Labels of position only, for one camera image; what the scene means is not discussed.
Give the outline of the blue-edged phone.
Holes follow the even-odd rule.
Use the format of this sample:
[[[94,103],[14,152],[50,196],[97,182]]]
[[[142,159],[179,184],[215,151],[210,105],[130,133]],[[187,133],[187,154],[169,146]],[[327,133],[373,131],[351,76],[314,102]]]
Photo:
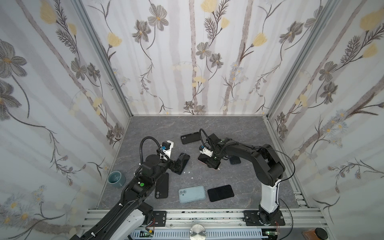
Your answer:
[[[184,168],[187,165],[189,159],[190,159],[190,155],[185,154],[185,153],[180,153],[177,160],[173,162],[173,165],[171,166],[171,171],[173,173],[181,175],[183,173]]]
[[[230,164],[231,165],[238,165],[241,163],[241,159],[237,156],[232,156],[229,158]]]

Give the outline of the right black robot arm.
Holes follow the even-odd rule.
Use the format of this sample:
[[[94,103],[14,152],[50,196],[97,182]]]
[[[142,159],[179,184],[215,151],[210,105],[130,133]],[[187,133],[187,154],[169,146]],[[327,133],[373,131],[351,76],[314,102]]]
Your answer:
[[[199,129],[202,145],[199,147],[202,163],[217,170],[225,157],[239,157],[252,163],[257,179],[262,184],[262,198],[257,211],[244,214],[248,226],[270,226],[277,224],[282,217],[278,203],[280,183],[286,167],[272,146],[261,147],[242,144],[231,138],[220,139],[215,134],[207,135]]]

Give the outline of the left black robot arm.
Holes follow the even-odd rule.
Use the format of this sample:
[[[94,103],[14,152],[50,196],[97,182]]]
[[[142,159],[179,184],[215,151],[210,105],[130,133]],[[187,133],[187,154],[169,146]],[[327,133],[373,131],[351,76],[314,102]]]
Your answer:
[[[152,140],[157,146],[157,153],[144,160],[143,145]],[[187,154],[180,154],[177,160],[171,159],[174,143],[165,141],[160,144],[153,137],[145,137],[140,142],[140,167],[134,178],[123,188],[120,199],[114,207],[90,230],[82,236],[73,235],[72,240],[124,240],[138,227],[151,222],[153,207],[145,200],[156,188],[156,183],[171,170],[181,174],[190,159]]]

